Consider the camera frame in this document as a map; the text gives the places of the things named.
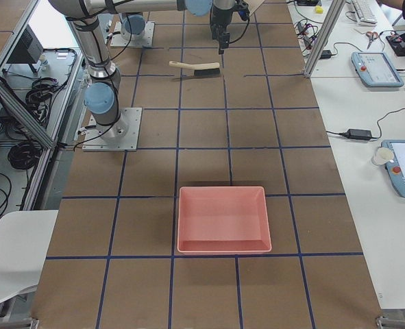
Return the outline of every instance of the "wooden brush handle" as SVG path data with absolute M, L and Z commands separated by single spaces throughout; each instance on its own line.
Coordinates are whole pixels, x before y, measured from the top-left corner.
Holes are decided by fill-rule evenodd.
M 181 62 L 175 62 L 171 60 L 169 62 L 170 66 L 173 67 L 180 67 L 181 69 L 189 69 L 189 70 L 209 70 L 209 69 L 218 69 L 221 65 L 216 63 L 205 63 L 205 64 L 186 64 Z

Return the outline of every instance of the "metal post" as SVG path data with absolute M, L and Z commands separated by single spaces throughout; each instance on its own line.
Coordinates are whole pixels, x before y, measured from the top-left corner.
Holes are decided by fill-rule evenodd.
M 24 108 L 18 99 L 12 96 L 10 91 L 0 82 L 0 97 L 7 106 L 7 111 L 27 128 L 34 138 L 45 148 L 53 149 L 56 142 L 51 139 L 47 131 L 35 118 Z
M 332 33 L 333 27 L 338 20 L 344 4 L 345 0 L 334 0 L 330 5 L 326 19 L 324 19 L 323 25 L 319 30 L 317 41 L 314 44 L 306 66 L 304 67 L 305 77 L 310 77 L 312 75 L 312 72 L 318 63 L 319 58 L 321 57 L 321 53 L 323 52 L 323 49 L 327 43 L 328 37 Z

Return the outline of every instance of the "keyboard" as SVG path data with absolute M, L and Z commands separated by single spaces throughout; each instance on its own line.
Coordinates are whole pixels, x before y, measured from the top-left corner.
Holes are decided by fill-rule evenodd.
M 358 25 L 376 26 L 378 20 L 371 11 L 367 0 L 352 0 L 351 6 Z

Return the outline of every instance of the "yellow object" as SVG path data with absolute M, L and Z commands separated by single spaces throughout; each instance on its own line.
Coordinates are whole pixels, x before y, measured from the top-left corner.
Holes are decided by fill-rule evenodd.
M 315 6 L 315 12 L 317 14 L 322 14 L 324 12 L 324 9 L 320 5 Z

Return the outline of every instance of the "red emergency stop button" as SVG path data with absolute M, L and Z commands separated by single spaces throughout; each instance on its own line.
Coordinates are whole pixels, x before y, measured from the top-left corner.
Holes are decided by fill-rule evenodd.
M 396 166 L 396 167 L 393 167 L 393 168 L 391 169 L 391 171 L 397 175 L 398 173 L 401 173 L 401 172 L 402 172 L 402 169 L 401 169 L 400 167 L 397 167 L 397 166 Z

